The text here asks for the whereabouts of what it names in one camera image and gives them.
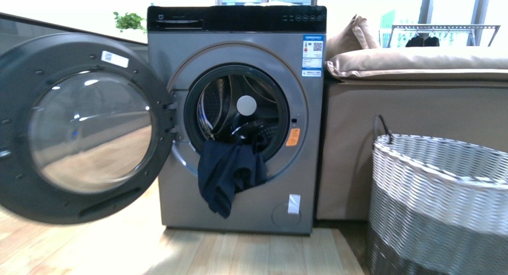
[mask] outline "front-load washing machine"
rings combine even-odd
[[[150,64],[87,34],[0,55],[0,204],[48,223],[106,217],[159,176],[170,228],[309,234],[326,9],[150,7]],[[225,219],[198,189],[206,141],[264,139],[268,182]]]

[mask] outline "control panel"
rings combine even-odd
[[[326,32],[326,7],[314,5],[222,5],[148,8],[149,32]]]

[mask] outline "laundry basket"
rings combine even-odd
[[[376,136],[373,154],[370,273],[508,274],[508,153],[391,134],[382,122],[387,134]]]

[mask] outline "orange sticker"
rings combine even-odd
[[[292,128],[286,146],[296,146],[298,139],[300,139],[300,128]]]

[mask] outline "potted plant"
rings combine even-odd
[[[141,29],[143,34],[146,33],[146,28],[141,25],[141,21],[145,20],[136,13],[125,13],[121,16],[118,12],[113,12],[116,20],[116,28],[123,32],[125,29]]]

